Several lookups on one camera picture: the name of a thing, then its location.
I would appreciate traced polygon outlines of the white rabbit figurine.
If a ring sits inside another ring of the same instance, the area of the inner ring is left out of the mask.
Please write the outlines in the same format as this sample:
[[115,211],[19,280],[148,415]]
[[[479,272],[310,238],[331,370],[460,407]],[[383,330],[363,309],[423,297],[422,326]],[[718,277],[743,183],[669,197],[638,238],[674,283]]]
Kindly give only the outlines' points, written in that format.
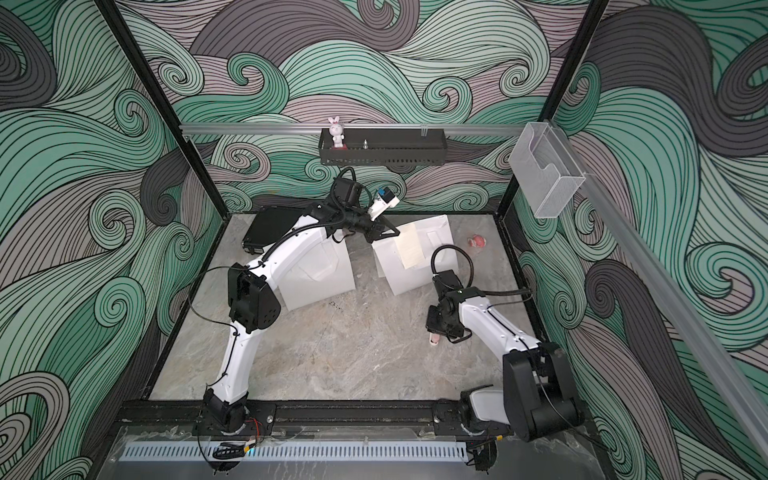
[[329,117],[328,122],[328,130],[332,139],[332,149],[346,149],[346,145],[344,143],[344,126],[340,122],[340,117]]

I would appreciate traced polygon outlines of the black wall shelf tray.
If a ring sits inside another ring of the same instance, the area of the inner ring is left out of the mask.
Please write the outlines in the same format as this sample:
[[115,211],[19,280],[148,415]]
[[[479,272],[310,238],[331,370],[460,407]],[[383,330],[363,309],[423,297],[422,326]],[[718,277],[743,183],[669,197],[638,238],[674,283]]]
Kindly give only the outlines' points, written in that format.
[[442,165],[448,144],[442,129],[345,127],[342,147],[328,128],[321,131],[321,162],[335,166]]

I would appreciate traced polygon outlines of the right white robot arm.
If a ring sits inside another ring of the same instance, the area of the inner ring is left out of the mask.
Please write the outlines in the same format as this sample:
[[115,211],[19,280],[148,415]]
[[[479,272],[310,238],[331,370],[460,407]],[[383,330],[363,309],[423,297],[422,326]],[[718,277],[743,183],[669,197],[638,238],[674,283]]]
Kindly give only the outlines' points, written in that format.
[[530,441],[581,425],[584,415],[563,348],[514,325],[487,291],[461,283],[449,270],[432,277],[438,301],[426,329],[452,344],[478,339],[499,360],[502,383],[461,393],[460,422],[470,435],[504,433]]

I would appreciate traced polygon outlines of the black corner frame post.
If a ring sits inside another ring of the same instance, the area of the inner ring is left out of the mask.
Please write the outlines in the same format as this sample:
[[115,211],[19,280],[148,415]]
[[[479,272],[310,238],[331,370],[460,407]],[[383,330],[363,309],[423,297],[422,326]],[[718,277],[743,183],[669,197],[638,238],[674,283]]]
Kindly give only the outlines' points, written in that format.
[[182,156],[189,164],[192,172],[200,181],[204,191],[212,201],[222,220],[229,220],[230,211],[207,171],[202,157],[195,145],[186,139],[181,131],[181,122],[172,105],[164,94],[159,81],[152,73],[149,62],[142,53],[140,46],[133,37],[124,17],[115,1],[95,0],[96,7],[111,30],[120,48],[131,64],[149,98],[157,109],[165,126],[169,129],[174,143],[180,149]]
[[[590,46],[593,36],[607,10],[608,5],[609,3],[607,1],[591,1],[588,3],[583,19],[581,20],[577,32],[566,51],[563,66],[560,68],[554,85],[549,95],[547,96],[538,120],[535,122],[549,122],[553,126],[557,127],[554,121],[555,114],[561,106],[561,102],[564,100],[565,94],[568,91],[571,82],[575,79],[577,70],[582,63],[585,54],[587,53],[588,47]],[[579,167],[582,169],[586,180],[586,173],[584,172],[580,161],[577,159],[577,155],[576,161]],[[503,218],[509,213],[512,200],[519,190],[522,191],[517,178],[513,174],[513,178],[510,181],[510,184],[507,187],[507,190],[497,209],[497,217]]]

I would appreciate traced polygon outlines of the black corner frame post right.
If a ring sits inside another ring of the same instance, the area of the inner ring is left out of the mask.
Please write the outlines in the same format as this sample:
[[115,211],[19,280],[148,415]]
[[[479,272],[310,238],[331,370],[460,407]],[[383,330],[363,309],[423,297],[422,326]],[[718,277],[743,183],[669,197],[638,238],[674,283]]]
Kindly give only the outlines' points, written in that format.
[[[582,63],[585,54],[587,53],[588,47],[590,46],[593,36],[607,10],[608,5],[609,3],[607,1],[591,1],[588,3],[583,19],[581,20],[577,32],[566,51],[563,66],[560,68],[554,85],[549,95],[547,96],[538,120],[535,122],[549,122],[553,126],[557,127],[554,121],[555,114],[561,106],[561,102],[564,100],[565,94],[568,91],[571,82],[575,79],[577,70]],[[576,161],[579,167],[582,169],[586,180],[586,173],[584,172],[580,161],[577,159],[577,155]],[[513,174],[513,178],[510,181],[510,184],[507,187],[507,190],[497,209],[497,217],[503,218],[509,213],[512,200],[519,190],[522,191],[517,178]]]

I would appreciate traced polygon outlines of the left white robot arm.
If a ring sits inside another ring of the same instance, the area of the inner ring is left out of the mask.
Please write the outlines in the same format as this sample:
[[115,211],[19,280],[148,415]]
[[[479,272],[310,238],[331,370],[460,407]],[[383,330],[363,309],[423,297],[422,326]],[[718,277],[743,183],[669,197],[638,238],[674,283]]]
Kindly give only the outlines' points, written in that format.
[[397,227],[383,217],[398,203],[398,198],[379,198],[365,209],[319,202],[299,216],[264,253],[246,265],[235,263],[229,268],[229,326],[233,332],[218,378],[205,388],[203,396],[208,413],[223,432],[236,434],[245,427],[249,372],[263,331],[280,315],[281,304],[275,294],[280,281],[339,229],[362,233],[369,243],[398,236]]

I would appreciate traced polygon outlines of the black corner frame post left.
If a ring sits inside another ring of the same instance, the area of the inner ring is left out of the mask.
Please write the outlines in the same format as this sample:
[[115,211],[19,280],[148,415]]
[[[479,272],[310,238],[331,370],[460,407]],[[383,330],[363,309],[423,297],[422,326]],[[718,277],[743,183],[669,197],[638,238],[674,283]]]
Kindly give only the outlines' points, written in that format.
[[181,122],[172,105],[164,94],[159,81],[152,73],[149,62],[142,53],[140,46],[133,37],[124,17],[115,1],[95,0],[96,7],[111,30],[120,48],[131,64],[149,98],[157,109],[165,126],[169,129],[174,143],[180,149],[182,156],[189,164],[192,172],[200,181],[204,191],[212,201],[222,220],[229,220],[230,211],[207,171],[202,157],[195,145],[186,139],[181,131]]

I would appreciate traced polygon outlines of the aluminium wall rail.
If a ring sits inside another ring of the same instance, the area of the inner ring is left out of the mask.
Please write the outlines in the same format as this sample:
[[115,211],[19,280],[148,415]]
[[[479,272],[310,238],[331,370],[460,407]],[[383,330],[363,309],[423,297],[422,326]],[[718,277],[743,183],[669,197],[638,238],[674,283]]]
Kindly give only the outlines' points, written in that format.
[[[179,128],[184,135],[315,135],[329,125],[322,123],[182,123]],[[393,124],[393,123],[345,123],[345,129],[406,129],[443,130],[447,136],[493,136],[519,135],[525,125],[508,124]]]
[[722,428],[767,468],[767,205],[750,206],[742,186],[767,187],[765,155],[726,158],[703,147],[687,121],[585,128],[562,143],[589,184],[611,200],[622,223],[664,270],[663,284],[683,315],[713,346],[699,363],[715,360],[708,374],[710,403],[732,421]]

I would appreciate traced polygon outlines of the small pink toy figure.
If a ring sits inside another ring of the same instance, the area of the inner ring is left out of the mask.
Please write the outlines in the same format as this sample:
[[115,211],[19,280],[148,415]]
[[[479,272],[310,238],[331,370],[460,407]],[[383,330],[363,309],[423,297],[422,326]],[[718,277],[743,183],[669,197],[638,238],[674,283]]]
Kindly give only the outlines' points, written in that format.
[[482,249],[486,246],[486,239],[481,235],[473,235],[468,239],[468,245],[472,248]]

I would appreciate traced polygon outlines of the clear acrylic wall holder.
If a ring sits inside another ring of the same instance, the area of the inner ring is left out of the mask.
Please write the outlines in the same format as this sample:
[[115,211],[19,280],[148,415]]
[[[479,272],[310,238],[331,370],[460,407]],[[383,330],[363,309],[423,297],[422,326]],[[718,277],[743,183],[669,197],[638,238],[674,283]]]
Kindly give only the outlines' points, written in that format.
[[585,181],[567,135],[549,122],[525,125],[509,165],[538,219],[558,217]]

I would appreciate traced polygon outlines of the cream lined paper receipt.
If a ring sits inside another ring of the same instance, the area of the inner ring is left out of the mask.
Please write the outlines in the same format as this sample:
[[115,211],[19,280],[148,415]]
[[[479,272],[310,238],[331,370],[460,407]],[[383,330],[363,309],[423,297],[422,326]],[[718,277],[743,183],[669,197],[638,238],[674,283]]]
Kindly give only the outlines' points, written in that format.
[[404,269],[418,267],[424,261],[418,231],[413,223],[398,228],[400,235],[395,238],[395,245]]

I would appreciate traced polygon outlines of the aluminium wall rail back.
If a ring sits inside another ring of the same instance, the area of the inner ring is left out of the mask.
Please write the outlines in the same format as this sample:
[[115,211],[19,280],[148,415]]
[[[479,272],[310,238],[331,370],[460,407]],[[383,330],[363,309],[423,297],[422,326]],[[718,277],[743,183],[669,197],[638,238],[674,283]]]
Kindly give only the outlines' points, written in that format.
[[[179,128],[184,135],[315,135],[329,125],[322,123],[182,123]],[[443,130],[447,136],[493,136],[519,135],[525,125],[508,124],[393,124],[393,123],[345,123],[345,129],[406,129]]]

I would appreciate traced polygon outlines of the white non-woven bag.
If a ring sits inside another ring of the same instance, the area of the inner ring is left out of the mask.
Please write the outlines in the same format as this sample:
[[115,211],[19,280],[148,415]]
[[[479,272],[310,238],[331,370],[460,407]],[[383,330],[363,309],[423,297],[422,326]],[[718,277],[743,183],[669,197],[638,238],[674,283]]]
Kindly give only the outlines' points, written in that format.
[[446,215],[433,216],[398,226],[397,237],[372,243],[378,273],[394,295],[427,285],[432,281],[431,257],[443,245],[453,244]]
[[289,311],[356,288],[346,241],[327,239],[310,250],[279,283]]

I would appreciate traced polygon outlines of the aluminium wall rail right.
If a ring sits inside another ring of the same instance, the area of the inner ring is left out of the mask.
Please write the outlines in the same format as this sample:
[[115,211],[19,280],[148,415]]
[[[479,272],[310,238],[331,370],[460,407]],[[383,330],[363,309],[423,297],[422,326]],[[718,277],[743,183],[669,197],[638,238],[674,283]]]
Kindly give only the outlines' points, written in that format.
[[710,403],[732,421],[722,428],[767,468],[767,205],[750,206],[742,186],[767,187],[765,155],[726,158],[703,147],[687,121],[585,128],[562,143],[589,184],[611,200],[622,223],[664,270],[663,284],[683,315],[713,346],[699,363],[715,360],[708,374]]

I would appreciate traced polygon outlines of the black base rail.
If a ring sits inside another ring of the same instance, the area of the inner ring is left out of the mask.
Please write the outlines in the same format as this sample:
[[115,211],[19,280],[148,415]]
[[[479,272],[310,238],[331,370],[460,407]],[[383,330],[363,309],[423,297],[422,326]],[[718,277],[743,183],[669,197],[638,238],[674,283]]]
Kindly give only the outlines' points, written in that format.
[[574,428],[584,421],[571,401],[543,402],[530,424],[506,425],[481,420],[464,400],[250,400],[224,420],[201,400],[131,401],[117,420],[135,425],[192,425],[202,436],[285,435],[310,427],[405,427],[437,436],[489,438],[511,436],[528,441]]

